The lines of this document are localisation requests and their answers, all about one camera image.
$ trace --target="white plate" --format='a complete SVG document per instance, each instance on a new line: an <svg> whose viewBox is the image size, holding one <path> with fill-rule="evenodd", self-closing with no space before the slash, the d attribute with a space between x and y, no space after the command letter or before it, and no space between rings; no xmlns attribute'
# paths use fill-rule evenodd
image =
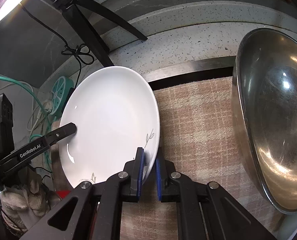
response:
<svg viewBox="0 0 297 240"><path fill-rule="evenodd" d="M60 126L73 122L75 135L59 142L64 173L73 187L106 181L145 151L148 177L160 139L157 102L149 84L135 71L112 66L88 76L70 97Z"/></svg>

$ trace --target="blue gripper pad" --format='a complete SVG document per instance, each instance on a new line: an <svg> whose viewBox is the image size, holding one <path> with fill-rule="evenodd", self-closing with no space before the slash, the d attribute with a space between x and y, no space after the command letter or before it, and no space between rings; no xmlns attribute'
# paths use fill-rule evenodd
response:
<svg viewBox="0 0 297 240"><path fill-rule="evenodd" d="M157 188L157 196L158 201L162 200L162 187L161 187L161 172L160 172L160 161L158 158L155 160L156 166L156 188Z"/></svg>
<svg viewBox="0 0 297 240"><path fill-rule="evenodd" d="M140 170L139 170L139 176L137 179L137 199L140 199L141 191L142 191L142 181L143 181L143 169L144 169L144 149L142 149L141 153L141 162L140 162Z"/></svg>

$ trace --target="gray wall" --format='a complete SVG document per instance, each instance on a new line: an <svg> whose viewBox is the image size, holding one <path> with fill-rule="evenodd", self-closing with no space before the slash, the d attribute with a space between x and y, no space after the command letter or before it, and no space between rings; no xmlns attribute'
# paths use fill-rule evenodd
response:
<svg viewBox="0 0 297 240"><path fill-rule="evenodd" d="M126 20L173 5L204 0L106 0L103 5ZM228 0L263 5L297 19L297 9L281 0ZM27 9L45 24L57 30L76 47L82 43L61 14L43 0L25 1ZM95 29L103 34L115 25L88 10L83 13ZM40 87L68 59L61 55L64 43L49 30L31 19L20 6L0 22L0 74Z"/></svg>
<svg viewBox="0 0 297 240"><path fill-rule="evenodd" d="M35 17L58 31L75 47L82 43L62 15L42 0L27 0L26 8ZM48 29L30 18L18 5L0 22L0 74L41 84L68 56L60 54L64 43Z"/></svg>

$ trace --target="teal cable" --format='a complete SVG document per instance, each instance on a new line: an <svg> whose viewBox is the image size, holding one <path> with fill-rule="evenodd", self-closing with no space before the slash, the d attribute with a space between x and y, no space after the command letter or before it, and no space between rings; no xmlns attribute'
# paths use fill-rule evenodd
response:
<svg viewBox="0 0 297 240"><path fill-rule="evenodd" d="M42 109L42 112L43 112L44 116L47 117L47 113L46 113L43 105L41 104L40 100L34 95L34 93L31 90L29 90L29 88L26 85L22 84L21 82L15 80L13 78L0 77L0 80L14 83L14 84L19 85L20 87L24 88L26 91L28 91L33 96L33 98L35 99L35 101L38 103L38 105L40 106L40 108ZM46 118L46 120L47 120L47 126L50 129L51 128L50 120L48 118Z"/></svg>
<svg viewBox="0 0 297 240"><path fill-rule="evenodd" d="M42 137L43 135L40 135L40 134L32 134L31 137L29 138L29 142L35 138L35 137Z"/></svg>
<svg viewBox="0 0 297 240"><path fill-rule="evenodd" d="M49 128L47 127L46 130L45 130L45 134L47 134L49 131ZM44 152L44 157L45 157L45 162L46 162L46 165L47 165L47 168L51 171L52 168L51 168L51 160L50 160L50 155L49 155L49 151L46 151Z"/></svg>

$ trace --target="metal screw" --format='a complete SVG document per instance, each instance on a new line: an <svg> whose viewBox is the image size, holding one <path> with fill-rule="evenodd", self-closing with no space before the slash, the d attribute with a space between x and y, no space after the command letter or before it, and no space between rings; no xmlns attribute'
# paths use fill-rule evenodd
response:
<svg viewBox="0 0 297 240"><path fill-rule="evenodd" d="M121 178L121 179L124 179L124 178L126 178L128 176L128 173L126 172L126 171L121 171L121 172L119 172L119 177Z"/></svg>
<svg viewBox="0 0 297 240"><path fill-rule="evenodd" d="M211 182L209 183L209 187L210 187L211 189L217 189L217 188L219 187L219 185L218 185L217 182L215 182L215 181L211 181Z"/></svg>
<svg viewBox="0 0 297 240"><path fill-rule="evenodd" d="M178 179L179 177L181 177L181 173L175 171L175 172L172 172L170 174L170 176L173 178L173 179Z"/></svg>
<svg viewBox="0 0 297 240"><path fill-rule="evenodd" d="M90 185L91 183L89 181L84 181L80 184L81 188L88 188Z"/></svg>

